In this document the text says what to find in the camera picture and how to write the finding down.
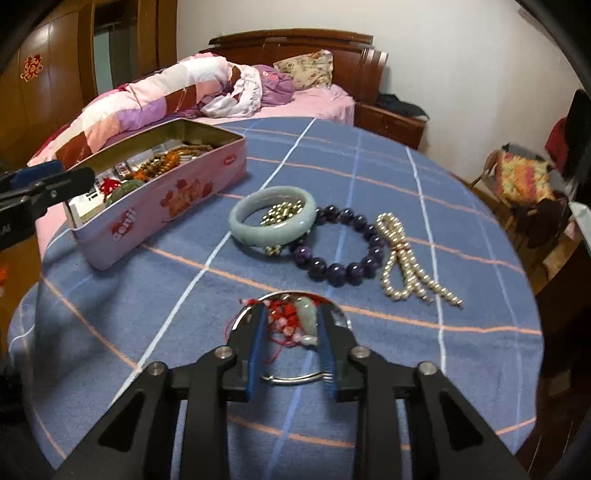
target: wardrobe door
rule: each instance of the wardrobe door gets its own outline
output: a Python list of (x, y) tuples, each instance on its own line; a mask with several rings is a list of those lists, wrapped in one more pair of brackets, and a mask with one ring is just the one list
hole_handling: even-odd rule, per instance
[[(78, 36), (80, 6), (65, 0), (27, 37), (0, 76), (0, 160), (22, 168), (82, 110)], [(87, 32), (90, 24), (84, 25)]]

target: wooden bedside cabinet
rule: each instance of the wooden bedside cabinet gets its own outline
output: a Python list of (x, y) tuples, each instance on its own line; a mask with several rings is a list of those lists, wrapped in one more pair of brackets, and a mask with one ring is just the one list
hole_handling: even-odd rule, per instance
[(425, 120), (397, 115), (366, 103), (355, 105), (356, 127), (391, 138), (415, 150), (421, 142), (425, 124)]

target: purple bead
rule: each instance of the purple bead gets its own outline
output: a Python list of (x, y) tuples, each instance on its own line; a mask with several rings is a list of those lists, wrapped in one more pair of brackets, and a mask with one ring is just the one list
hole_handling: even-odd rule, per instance
[(374, 235), (373, 237), (371, 237), (368, 240), (370, 246), (372, 247), (381, 247), (384, 243), (382, 242), (382, 239), (380, 237), (378, 237), (377, 235)]
[(293, 242), (290, 242), (290, 244), (289, 244), (290, 251), (294, 252), (296, 250), (296, 248), (298, 248), (300, 245), (303, 245), (306, 242), (307, 238), (308, 238), (308, 234), (304, 233), (304, 235), (302, 235), (298, 239), (293, 240)]
[(374, 257), (378, 264), (384, 261), (384, 250), (381, 247), (370, 247), (368, 252), (369, 257)]
[(372, 225), (371, 223), (368, 223), (363, 228), (363, 237), (366, 240), (369, 240), (370, 238), (372, 238), (373, 236), (375, 236), (377, 234), (378, 234), (378, 229), (375, 227), (375, 225)]
[(297, 247), (292, 257), (298, 267), (303, 267), (312, 258), (312, 249), (310, 247)]
[(365, 276), (367, 278), (374, 278), (376, 270), (379, 267), (378, 261), (374, 257), (368, 255), (367, 257), (363, 257), (361, 264), (363, 265), (363, 273)]
[(350, 208), (346, 208), (340, 213), (340, 223), (343, 225), (348, 225), (351, 223), (351, 220), (353, 220), (354, 216), (355, 212)]
[(316, 225), (324, 225), (326, 223), (326, 215), (321, 208), (316, 209)]
[(328, 205), (328, 207), (324, 209), (324, 216), (331, 223), (335, 223), (338, 220), (339, 214), (340, 210), (336, 205)]
[(362, 230), (367, 223), (368, 220), (363, 215), (358, 215), (353, 218), (353, 228), (355, 228), (355, 230), (357, 230), (358, 232)]
[(347, 266), (347, 280), (351, 285), (359, 285), (363, 281), (363, 276), (365, 272), (363, 271), (363, 266), (357, 262), (351, 262)]
[(345, 284), (347, 271), (343, 264), (333, 263), (326, 268), (324, 276), (333, 287), (341, 287)]
[(312, 280), (324, 280), (324, 272), (326, 271), (326, 260), (320, 257), (314, 257), (310, 260), (308, 267), (308, 275)]

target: colorful cushion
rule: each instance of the colorful cushion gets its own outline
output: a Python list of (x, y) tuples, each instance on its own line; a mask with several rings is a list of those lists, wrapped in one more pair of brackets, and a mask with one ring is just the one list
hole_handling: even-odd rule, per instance
[(505, 153), (496, 166), (497, 194), (510, 202), (554, 200), (548, 183), (548, 162)]
[(332, 83), (333, 57), (329, 50), (276, 61), (273, 66), (294, 79), (296, 90)]

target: wooden wardrobe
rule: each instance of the wooden wardrobe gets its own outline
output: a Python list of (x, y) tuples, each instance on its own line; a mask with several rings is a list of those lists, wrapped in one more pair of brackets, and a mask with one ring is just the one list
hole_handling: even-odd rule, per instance
[(63, 0), (0, 76), (4, 168), (25, 166), (97, 96), (96, 34), (110, 33), (117, 86), (176, 62), (176, 16), (176, 0)]

